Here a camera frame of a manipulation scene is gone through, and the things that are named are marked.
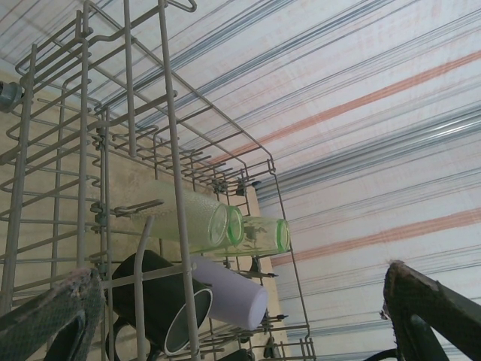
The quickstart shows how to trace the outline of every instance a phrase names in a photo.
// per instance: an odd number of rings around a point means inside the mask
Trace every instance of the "mug handle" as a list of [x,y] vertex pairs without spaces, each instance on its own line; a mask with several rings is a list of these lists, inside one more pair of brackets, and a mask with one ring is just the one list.
[[[123,317],[117,318],[117,321],[115,321],[115,323],[113,324],[113,361],[120,361],[119,355],[117,355],[115,344],[116,344],[117,336],[119,335],[120,330],[123,329],[128,324],[129,323],[127,322],[127,320]],[[107,353],[108,359],[111,359],[109,355],[108,345],[109,345],[109,334],[107,334],[107,339],[105,340],[105,352]],[[161,352],[162,351],[157,345],[152,344],[152,342],[150,342],[150,352],[149,352],[149,356],[147,356],[147,361],[156,361],[159,358]]]

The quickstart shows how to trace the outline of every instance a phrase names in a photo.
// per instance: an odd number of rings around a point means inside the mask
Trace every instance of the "coffee mug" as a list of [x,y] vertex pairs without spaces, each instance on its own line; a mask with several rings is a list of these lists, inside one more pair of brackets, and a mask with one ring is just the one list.
[[240,350],[234,351],[227,356],[224,356],[218,361],[255,361],[256,357],[251,350],[245,350],[241,348]]
[[212,290],[209,317],[242,329],[256,329],[268,307],[268,291],[206,257],[192,256],[191,260],[197,266],[192,276]]
[[[112,279],[134,274],[135,253],[123,261],[112,274]],[[142,262],[142,272],[171,267],[172,264],[157,253],[146,250]],[[192,280],[194,287],[195,314],[197,327],[200,327],[209,313],[212,304],[212,292],[205,285]],[[160,352],[168,356],[175,355],[189,343],[187,326],[186,297],[182,274],[144,281],[144,319],[145,336],[150,343],[148,361],[155,360]],[[113,310],[119,319],[113,325],[114,360],[119,361],[115,349],[116,337],[124,326],[135,327],[135,292],[134,285],[114,287]],[[108,336],[106,341],[108,354]]]

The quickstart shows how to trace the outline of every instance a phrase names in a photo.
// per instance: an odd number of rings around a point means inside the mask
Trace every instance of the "black mug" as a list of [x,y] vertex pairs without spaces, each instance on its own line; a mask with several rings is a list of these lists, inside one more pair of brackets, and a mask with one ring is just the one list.
[[[134,274],[135,253],[123,261],[112,274],[112,279]],[[142,272],[171,267],[172,263],[157,253],[146,250],[142,262]],[[196,280],[194,287],[195,314],[197,327],[200,327],[209,313],[212,304],[212,291]],[[145,336],[150,343],[148,361],[155,360],[160,352],[168,356],[184,349],[189,343],[189,327],[187,326],[186,297],[183,288],[183,275],[171,275],[143,282],[144,286],[144,319]],[[113,310],[119,319],[113,325],[114,360],[119,361],[115,349],[117,334],[124,326],[135,327],[135,292],[134,285],[114,287]],[[106,341],[108,354],[108,336]]]
[[254,361],[256,358],[251,350],[241,348],[227,356],[224,356],[219,361]]

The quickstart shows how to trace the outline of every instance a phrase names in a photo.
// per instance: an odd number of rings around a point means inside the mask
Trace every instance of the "green glass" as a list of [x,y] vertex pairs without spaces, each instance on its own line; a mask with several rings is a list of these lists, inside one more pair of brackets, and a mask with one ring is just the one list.
[[222,242],[213,247],[190,245],[190,253],[203,253],[216,250],[218,248],[225,248],[239,245],[244,239],[244,221],[242,212],[238,207],[233,205],[228,206],[228,224],[227,232],[225,232]]
[[215,251],[219,256],[260,256],[286,252],[291,244],[285,220],[244,217],[244,237],[237,245]]
[[[164,204],[131,215],[135,228],[141,232],[146,218],[153,215],[155,221],[150,235],[166,241],[179,241],[174,185],[160,180],[149,182],[142,186],[136,198],[139,203],[154,199],[161,199]],[[184,190],[184,200],[189,245],[220,246],[227,232],[228,206],[189,190]]]

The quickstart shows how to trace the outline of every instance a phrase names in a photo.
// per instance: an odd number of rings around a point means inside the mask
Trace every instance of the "orange stripe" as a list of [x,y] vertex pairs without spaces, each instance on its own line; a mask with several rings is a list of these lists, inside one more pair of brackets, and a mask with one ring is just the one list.
[[[387,98],[388,96],[392,96],[396,93],[402,92],[403,90],[409,89],[413,86],[420,85],[421,83],[425,83],[426,81],[439,77],[447,73],[448,71],[462,67],[463,65],[469,64],[470,62],[474,62],[478,59],[481,59],[481,50],[475,53],[463,56],[460,59],[453,60],[452,62],[447,62],[446,64],[439,65],[435,68],[429,69],[420,74],[414,75],[413,77],[409,77],[405,80],[398,81],[397,83],[394,83],[390,86],[386,86],[373,93],[367,94],[366,96],[362,96],[361,98],[357,98],[350,102],[344,103],[342,105],[338,105],[337,107],[328,109],[327,111],[322,111],[321,113],[318,113],[312,117],[308,117],[306,119],[300,120],[297,123],[287,126],[286,128],[279,129],[276,132],[272,132],[271,134],[260,138],[259,143],[261,143],[262,145],[266,145],[267,143],[275,141],[279,138],[283,138],[283,137],[286,137],[287,135],[291,135],[294,132],[299,132],[302,129],[306,129],[310,126],[314,126],[317,123],[330,120],[348,111],[352,111],[356,108],[360,108],[364,105],[370,104],[372,102],[376,102],[380,99],[384,99],[384,98]],[[242,147],[239,147],[233,150],[231,153],[233,153],[234,155],[238,155],[240,153],[247,152],[248,150],[252,150],[255,147],[256,145],[254,143],[246,144]],[[229,158],[229,155],[222,155],[212,159],[210,162],[214,164],[217,162],[222,162],[227,158]]]
[[[449,216],[435,218],[433,220],[424,220],[422,222],[411,223],[406,226],[399,226],[379,232],[375,235],[353,238],[348,241],[342,241],[334,244],[327,244],[313,248],[311,250],[303,250],[295,254],[296,262],[308,259],[329,256],[336,253],[347,252],[357,248],[372,246],[381,243],[390,243],[402,241],[408,238],[420,237],[430,233],[452,229],[457,227],[466,227],[481,222],[481,208],[475,208],[470,211],[450,214]],[[290,254],[271,259],[272,265],[285,265],[292,262]]]

